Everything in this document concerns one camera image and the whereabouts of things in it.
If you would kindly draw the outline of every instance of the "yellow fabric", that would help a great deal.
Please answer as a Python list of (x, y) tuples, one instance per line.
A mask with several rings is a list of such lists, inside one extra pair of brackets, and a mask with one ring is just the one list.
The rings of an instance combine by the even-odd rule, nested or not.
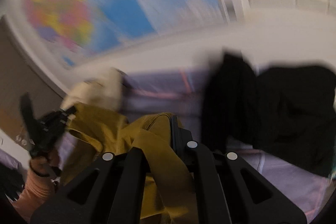
[(77, 104), (68, 130), (80, 139), (62, 173), (66, 184), (99, 155), (142, 149), (151, 169), (146, 177), (141, 218), (168, 213), (174, 223), (198, 223), (194, 181), (170, 147), (170, 114), (143, 116), (131, 124), (117, 112)]

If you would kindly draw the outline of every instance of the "pink stripe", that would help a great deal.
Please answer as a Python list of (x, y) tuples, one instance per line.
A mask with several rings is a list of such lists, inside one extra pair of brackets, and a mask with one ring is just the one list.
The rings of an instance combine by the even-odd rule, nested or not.
[(132, 92), (138, 95), (161, 98), (161, 99), (176, 99), (181, 97), (181, 95), (179, 95), (178, 93), (166, 93), (166, 92), (156, 93), (146, 90), (132, 90)]
[(188, 78), (184, 72), (184, 70), (180, 70), (180, 73), (181, 73), (181, 76), (182, 76), (182, 80), (184, 82), (184, 85), (185, 85), (185, 88), (187, 90), (187, 93), (191, 93), (191, 87), (189, 85), (189, 82), (188, 82)]
[(73, 143), (71, 142), (71, 140), (70, 140), (67, 136), (65, 136), (64, 139), (67, 140), (68, 143), (69, 143), (72, 147), (75, 147), (75, 146), (73, 145)]
[(259, 149), (232, 149), (232, 150), (240, 154), (259, 154), (260, 153)]
[(319, 204), (319, 202), (321, 200), (321, 197), (322, 197), (322, 188), (323, 187), (324, 187), (324, 181), (322, 180), (321, 181), (321, 186), (320, 186), (320, 191), (319, 191), (319, 197), (316, 200), (315, 208), (313, 210), (310, 210), (307, 213), (305, 213), (306, 216), (316, 212), (316, 210), (318, 208), (318, 204)]

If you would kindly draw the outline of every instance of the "white wall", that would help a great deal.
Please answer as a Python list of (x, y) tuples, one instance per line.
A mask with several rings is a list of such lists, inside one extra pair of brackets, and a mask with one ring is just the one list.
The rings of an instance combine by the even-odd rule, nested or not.
[(5, 14), (5, 0), (0, 0), (0, 18)]
[(223, 49), (242, 51), (250, 62), (325, 61), (336, 67), (336, 17), (290, 9), (260, 9), (244, 24), (167, 36), (105, 55), (73, 69), (80, 78), (115, 66), (126, 73), (197, 68)]
[(0, 149), (17, 159), (24, 169), (29, 168), (30, 155), (27, 150), (16, 144), (0, 129)]

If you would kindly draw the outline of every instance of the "purple fabric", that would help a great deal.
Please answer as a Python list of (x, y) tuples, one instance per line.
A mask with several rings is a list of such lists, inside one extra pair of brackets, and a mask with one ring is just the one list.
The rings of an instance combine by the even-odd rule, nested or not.
[(70, 133), (67, 132), (63, 135), (63, 137), (56, 145), (60, 159), (58, 167), (61, 170), (63, 169), (65, 162), (75, 148), (77, 141), (78, 140), (76, 139), (76, 137), (72, 136)]
[(171, 112), (178, 116), (193, 139), (200, 141), (202, 90), (208, 72), (179, 71), (173, 73), (125, 76), (128, 87), (121, 112), (132, 122), (152, 113)]
[(0, 162), (11, 170), (18, 170), (21, 163), (0, 149)]

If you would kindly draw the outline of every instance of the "bracelet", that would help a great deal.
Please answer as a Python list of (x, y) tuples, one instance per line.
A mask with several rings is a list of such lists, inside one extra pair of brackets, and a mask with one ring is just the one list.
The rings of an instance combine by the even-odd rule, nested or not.
[(41, 173), (35, 171), (35, 170), (32, 168), (32, 165), (31, 165), (30, 162), (29, 162), (29, 167), (30, 167), (30, 169), (31, 169), (36, 175), (38, 175), (39, 177), (42, 177), (42, 178), (47, 178), (47, 177), (49, 177), (49, 174), (43, 175), (43, 174), (41, 174)]

